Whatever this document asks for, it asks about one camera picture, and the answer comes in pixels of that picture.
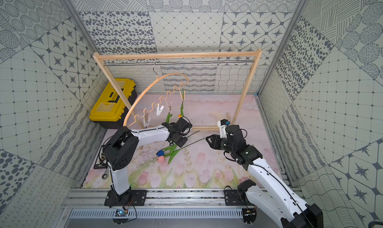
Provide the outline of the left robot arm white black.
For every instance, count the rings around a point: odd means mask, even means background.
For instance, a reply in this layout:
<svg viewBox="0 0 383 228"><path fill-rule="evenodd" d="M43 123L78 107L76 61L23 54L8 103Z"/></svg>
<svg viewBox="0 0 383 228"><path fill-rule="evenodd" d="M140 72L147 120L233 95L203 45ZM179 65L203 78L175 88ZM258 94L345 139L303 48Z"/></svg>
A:
<svg viewBox="0 0 383 228"><path fill-rule="evenodd" d="M183 147L187 142L186 135L192 128L190 121L181 117L177 122L162 123L154 128L129 129L120 128L104 145L102 153L110 168L112 185L108 191L104 205L107 207L133 205L142 206L146 192L135 193L129 182L128 165L132 161L136 149L147 144L167 141Z"/></svg>

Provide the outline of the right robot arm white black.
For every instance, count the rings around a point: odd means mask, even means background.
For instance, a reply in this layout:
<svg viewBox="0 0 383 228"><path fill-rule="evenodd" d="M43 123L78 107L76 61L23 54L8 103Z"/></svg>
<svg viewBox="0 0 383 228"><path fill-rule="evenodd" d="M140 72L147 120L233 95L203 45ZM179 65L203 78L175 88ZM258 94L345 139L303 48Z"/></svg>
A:
<svg viewBox="0 0 383 228"><path fill-rule="evenodd" d="M224 119L217 126L220 134L206 138L209 146L230 154L230 161L241 165L264 187L261 190L249 179L238 185L244 203L261 209L280 228L324 227L322 210L316 204L309 205L276 175L262 154L246 143L238 125L229 124Z"/></svg>

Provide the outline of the yellow artificial tulip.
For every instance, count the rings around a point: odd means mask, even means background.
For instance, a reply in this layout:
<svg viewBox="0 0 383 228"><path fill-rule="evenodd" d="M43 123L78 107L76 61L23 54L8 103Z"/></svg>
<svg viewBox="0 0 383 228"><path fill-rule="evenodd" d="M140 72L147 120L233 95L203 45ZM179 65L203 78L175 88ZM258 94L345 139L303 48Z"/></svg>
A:
<svg viewBox="0 0 383 228"><path fill-rule="evenodd" d="M185 95L186 95L186 92L184 89L182 91L180 91L180 95L181 95L182 103L181 103L181 107L180 107L179 118L184 117L184 100L185 100Z"/></svg>

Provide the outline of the wooden curved clothes hanger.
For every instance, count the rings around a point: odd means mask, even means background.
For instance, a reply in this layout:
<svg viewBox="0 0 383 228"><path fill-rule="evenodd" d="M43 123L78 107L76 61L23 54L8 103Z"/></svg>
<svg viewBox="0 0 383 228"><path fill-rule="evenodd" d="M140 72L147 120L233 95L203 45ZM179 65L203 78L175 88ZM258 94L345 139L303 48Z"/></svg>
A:
<svg viewBox="0 0 383 228"><path fill-rule="evenodd" d="M178 92L180 94L180 91L182 91L184 89L184 87L186 85L189 84L189 78L185 75L185 74L182 74L182 73L178 73L178 72L174 72L174 73L168 73L166 75L163 75L161 77L158 76L158 73L155 72L154 68L156 67L156 65L153 66L153 72L156 74L156 79L136 98L135 102L133 103L133 105L131 105L131 108L129 108L129 111L127 113L127 115L125 116L124 118L124 121L123 121L123 126L125 127L130 127L132 126L133 124L135 123L138 123L139 121L141 121L141 119L144 118L144 116L146 114L149 114L151 113L152 111L154 111L155 109L157 109L157 104L159 105L162 105L163 102L166 104L167 103L167 99L169 98L170 95L173 95L175 94L176 92ZM151 104L151 108L148 109L148 108L145 108L143 110L143 112L141 113L138 113L138 114L133 114L134 113L134 109L136 108L136 106L139 104L139 102L142 100L142 98L147 94L147 92L149 92L157 83L159 83L160 81L162 81L164 78L166 77L169 77L169 76L182 76L186 82L183 82L183 81L180 81L180 83L178 85L175 85L173 87L172 90L167 90L166 91L166 96L160 96L159 100L158 101L154 101L152 104Z"/></svg>

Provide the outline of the pink artificial tulip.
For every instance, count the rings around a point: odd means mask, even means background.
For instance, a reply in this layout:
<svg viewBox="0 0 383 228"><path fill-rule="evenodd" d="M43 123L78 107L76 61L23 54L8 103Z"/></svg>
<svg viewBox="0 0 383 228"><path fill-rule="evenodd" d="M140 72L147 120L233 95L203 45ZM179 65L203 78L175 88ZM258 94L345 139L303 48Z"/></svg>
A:
<svg viewBox="0 0 383 228"><path fill-rule="evenodd" d="M156 156L157 156L157 161L162 163L164 161L166 161L166 159L168 158L168 164L170 164L172 162L172 160L174 159L174 157L184 148L186 148L187 146L184 145L183 147L179 147L177 144L175 143L172 143L171 146L169 147L166 147L166 148L163 148L161 150L159 150L157 153L156 153Z"/></svg>

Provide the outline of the wooden clothes rack frame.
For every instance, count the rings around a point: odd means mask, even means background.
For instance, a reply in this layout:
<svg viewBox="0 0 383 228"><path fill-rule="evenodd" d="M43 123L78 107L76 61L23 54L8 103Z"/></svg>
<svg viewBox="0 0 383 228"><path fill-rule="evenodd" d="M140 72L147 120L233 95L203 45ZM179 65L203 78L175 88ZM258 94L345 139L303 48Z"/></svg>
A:
<svg viewBox="0 0 383 228"><path fill-rule="evenodd" d="M256 51L244 51L244 52L198 52L198 53L159 53L159 54L118 54L118 55L100 55L99 53L95 52L93 54L93 58L96 61L96 63L99 65L100 69L108 79L108 81L111 83L111 85L114 87L115 91L118 93L126 107L129 109L131 108L127 97L124 95L122 89L118 85L116 78L111 73L110 69L107 66L104 66L104 62L106 60L139 60L139 59L176 59L176 58L206 58L206 57L253 57L253 61L251 62L251 67L249 70L249 73L246 77L245 84L242 89L242 93L240 96L240 99L238 101L234 116L232 120L230 121L231 124L235 124L237 121L237 118L239 116L239 113L241 111L242 105L244 103L244 99L246 97L246 94L249 90L250 84L252 82L253 76L255 74L255 71L257 69L259 60L262 56L262 50L258 49Z"/></svg>

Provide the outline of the blue artificial tulip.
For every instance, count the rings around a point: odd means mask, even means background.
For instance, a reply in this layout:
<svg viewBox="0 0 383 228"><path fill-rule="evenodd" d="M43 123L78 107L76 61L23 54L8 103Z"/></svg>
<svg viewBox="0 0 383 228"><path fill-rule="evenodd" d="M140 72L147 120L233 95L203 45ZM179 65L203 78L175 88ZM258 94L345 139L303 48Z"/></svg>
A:
<svg viewBox="0 0 383 228"><path fill-rule="evenodd" d="M192 143L189 143L187 145L184 145L181 148L179 148L176 144L173 144L172 146L169 146L169 147L166 147L166 148L159 150L156 155L158 157L161 157L161 156L164 156L164 157L172 157L173 156L174 157L174 156L176 156L176 154L178 153L179 150L184 149L184 148L191 146L195 143L198 143L200 141L202 141L202 139L197 140L197 141L192 142Z"/></svg>

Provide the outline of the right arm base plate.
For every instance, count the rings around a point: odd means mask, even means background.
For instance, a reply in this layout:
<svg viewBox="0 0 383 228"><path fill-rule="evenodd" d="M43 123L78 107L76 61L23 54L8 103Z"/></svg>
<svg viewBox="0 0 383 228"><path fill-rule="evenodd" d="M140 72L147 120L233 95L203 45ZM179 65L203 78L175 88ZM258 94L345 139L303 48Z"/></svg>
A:
<svg viewBox="0 0 383 228"><path fill-rule="evenodd" d="M224 200L226 206L250 206L249 203L237 189L225 189Z"/></svg>

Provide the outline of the white artificial tulip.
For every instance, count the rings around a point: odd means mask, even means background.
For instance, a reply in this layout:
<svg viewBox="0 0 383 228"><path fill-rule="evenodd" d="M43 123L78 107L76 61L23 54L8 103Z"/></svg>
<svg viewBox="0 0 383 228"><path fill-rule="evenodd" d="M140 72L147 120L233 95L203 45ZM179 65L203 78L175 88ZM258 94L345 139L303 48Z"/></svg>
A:
<svg viewBox="0 0 383 228"><path fill-rule="evenodd" d="M168 108L168 114L167 114L167 117L166 117L166 123L170 123L170 119L173 116L172 115L172 102L170 102L169 104L166 103L166 105L167 105L167 108Z"/></svg>

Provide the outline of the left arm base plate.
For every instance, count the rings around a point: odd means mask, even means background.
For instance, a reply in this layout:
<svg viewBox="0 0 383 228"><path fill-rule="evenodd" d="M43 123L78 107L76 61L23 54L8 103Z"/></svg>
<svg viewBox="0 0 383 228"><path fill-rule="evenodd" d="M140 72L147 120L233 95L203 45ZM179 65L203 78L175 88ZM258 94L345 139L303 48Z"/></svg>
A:
<svg viewBox="0 0 383 228"><path fill-rule="evenodd" d="M147 190L132 190L129 189L125 193L118 195L114 190L108 191L107 197L104 202L104 206L116 207L116 206L144 206Z"/></svg>

